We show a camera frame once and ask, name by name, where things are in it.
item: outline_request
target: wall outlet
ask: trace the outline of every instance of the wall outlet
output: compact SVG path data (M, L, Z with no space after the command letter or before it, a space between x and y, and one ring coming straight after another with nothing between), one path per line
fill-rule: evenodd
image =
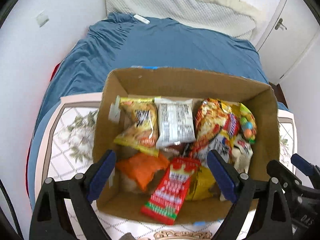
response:
M42 27L44 24L46 24L49 21L49 17L44 12L41 12L36 17L36 21L39 27Z

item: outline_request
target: door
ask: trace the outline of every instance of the door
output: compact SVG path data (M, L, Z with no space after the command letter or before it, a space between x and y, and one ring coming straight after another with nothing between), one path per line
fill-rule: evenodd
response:
M263 71L273 84L279 83L319 28L303 0L287 0L277 23L258 51Z

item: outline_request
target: cardboard box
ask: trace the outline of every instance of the cardboard box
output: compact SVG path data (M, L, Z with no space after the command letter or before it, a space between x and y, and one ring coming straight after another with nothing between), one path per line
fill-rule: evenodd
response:
M107 149L112 149L121 160L130 156L127 147L113 143L114 138L123 131L125 116L121 113L119 124L108 120L110 106L117 96L130 97L180 97L219 98L227 101L242 102L256 118L258 133L249 175L253 179L269 179L266 166L270 160L279 159L279 131L277 122L277 103L272 88L253 80L230 76L222 73L200 71L184 68L158 68L156 70L142 68L116 69L108 75L100 110L98 114L94 139L93 158L97 162ZM100 198L98 209L107 214L156 223L141 214L140 208L150 196L136 195L121 191L119 174L116 171L112 186L107 183ZM229 211L229 201L220 202L218 198L202 201L185 201L176 219L176 224L193 223L196 221L215 221L224 218Z

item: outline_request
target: orange snack bag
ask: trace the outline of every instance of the orange snack bag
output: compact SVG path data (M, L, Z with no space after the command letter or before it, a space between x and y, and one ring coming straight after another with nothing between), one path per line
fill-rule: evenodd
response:
M148 183L153 179L155 172L165 170L170 162L159 153L158 157L138 152L129 159L116 163L116 168L134 180L142 191L147 190Z

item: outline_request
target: yellow chip bag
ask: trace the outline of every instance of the yellow chip bag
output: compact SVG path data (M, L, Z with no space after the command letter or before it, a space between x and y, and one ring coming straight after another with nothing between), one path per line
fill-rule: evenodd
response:
M208 168L200 166L198 172L191 177L186 200L203 200L215 195L220 195L216 180Z
M156 149L156 142L159 132L154 99L120 98L119 106L130 116L133 125L119 134L114 143L157 157L159 150Z

